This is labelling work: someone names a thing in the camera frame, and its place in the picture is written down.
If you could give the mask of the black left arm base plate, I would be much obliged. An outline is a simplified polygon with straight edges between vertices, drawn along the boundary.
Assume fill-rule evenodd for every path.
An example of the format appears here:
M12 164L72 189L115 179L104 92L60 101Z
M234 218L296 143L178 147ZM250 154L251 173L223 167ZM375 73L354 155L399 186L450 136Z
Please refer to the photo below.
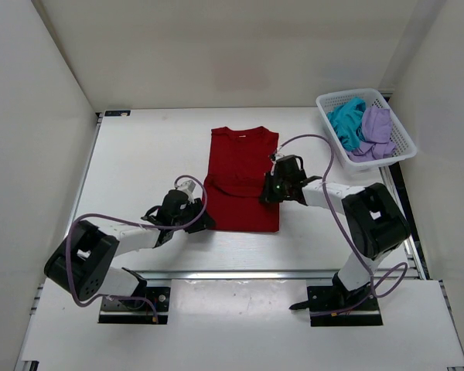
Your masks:
M100 324L166 325L169 320L171 281L148 281L146 301L110 301L104 298L98 314Z

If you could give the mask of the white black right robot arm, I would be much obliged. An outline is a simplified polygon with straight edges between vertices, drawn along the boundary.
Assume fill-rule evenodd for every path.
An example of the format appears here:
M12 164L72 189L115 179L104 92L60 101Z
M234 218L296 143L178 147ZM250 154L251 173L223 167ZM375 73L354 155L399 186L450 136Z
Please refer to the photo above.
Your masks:
M265 174L260 201L294 201L329 210L351 249L328 291L293 304L293 311L308 308L318 316L338 315L377 297L375 272L383 259L411 235L407 220L385 185L343 185L327 182L325 177L308 177L297 155L273 159L271 171ZM346 219L345 226L341 225L341 216Z

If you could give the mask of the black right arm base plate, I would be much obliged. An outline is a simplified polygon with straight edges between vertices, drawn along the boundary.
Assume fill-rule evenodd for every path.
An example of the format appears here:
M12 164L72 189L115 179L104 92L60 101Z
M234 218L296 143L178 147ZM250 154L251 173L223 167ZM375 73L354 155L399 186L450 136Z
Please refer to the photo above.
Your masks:
M378 300L370 288L350 294L336 285L311 285L308 298L294 303L291 311L309 311L312 327L371 327L384 324Z

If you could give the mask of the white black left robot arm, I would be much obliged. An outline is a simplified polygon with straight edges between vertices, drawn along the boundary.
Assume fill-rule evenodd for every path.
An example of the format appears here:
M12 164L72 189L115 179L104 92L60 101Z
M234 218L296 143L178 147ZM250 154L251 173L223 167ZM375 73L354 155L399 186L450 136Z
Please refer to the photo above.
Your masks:
M146 211L141 223L95 213L79 217L46 262L44 274L81 306L108 295L120 298L130 309L140 308L147 298L143 278L111 263L122 254L160 247L177 231L191 234L215 227L206 200L193 197L190 186L185 182L169 190L160 205Z

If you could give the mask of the teal t shirt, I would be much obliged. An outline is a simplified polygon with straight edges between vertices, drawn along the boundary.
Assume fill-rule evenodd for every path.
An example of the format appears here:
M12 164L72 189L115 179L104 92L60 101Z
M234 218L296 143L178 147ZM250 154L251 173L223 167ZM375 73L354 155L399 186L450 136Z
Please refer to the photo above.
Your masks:
M362 122L366 109L365 101L355 97L327 114L329 123L346 151L358 149L364 139Z

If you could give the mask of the red t shirt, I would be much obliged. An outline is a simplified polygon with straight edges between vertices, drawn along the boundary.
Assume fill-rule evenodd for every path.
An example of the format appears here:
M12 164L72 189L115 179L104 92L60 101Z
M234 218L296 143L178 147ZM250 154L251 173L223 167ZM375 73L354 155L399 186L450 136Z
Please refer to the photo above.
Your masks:
M276 233L279 205L260 202L264 178L271 171L270 155L279 134L260 126L235 131L211 130L210 155L204 186L206 211L214 229L224 232Z

